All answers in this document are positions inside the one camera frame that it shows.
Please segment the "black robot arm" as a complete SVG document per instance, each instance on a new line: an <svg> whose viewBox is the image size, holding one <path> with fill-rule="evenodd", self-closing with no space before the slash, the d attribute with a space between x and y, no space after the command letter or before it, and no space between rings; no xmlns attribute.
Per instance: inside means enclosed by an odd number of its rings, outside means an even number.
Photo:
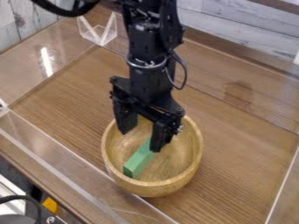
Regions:
<svg viewBox="0 0 299 224"><path fill-rule="evenodd" d="M177 0L118 0L123 8L130 67L127 78L111 78L114 113L122 133L138 125L138 118L153 124L150 150L158 152L181 132L183 107L173 97L175 68L185 66L175 48L183 43Z"/></svg>

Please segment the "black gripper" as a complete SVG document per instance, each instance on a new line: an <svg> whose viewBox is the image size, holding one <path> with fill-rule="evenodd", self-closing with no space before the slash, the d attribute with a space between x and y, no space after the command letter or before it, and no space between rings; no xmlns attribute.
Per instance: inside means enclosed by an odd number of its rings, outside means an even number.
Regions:
<svg viewBox="0 0 299 224"><path fill-rule="evenodd" d="M169 59L161 66L130 66L130 77L114 76L111 99L117 126L122 134L138 125L143 116L154 123L150 150L158 153L173 141L182 126L185 109L173 97L177 62Z"/></svg>

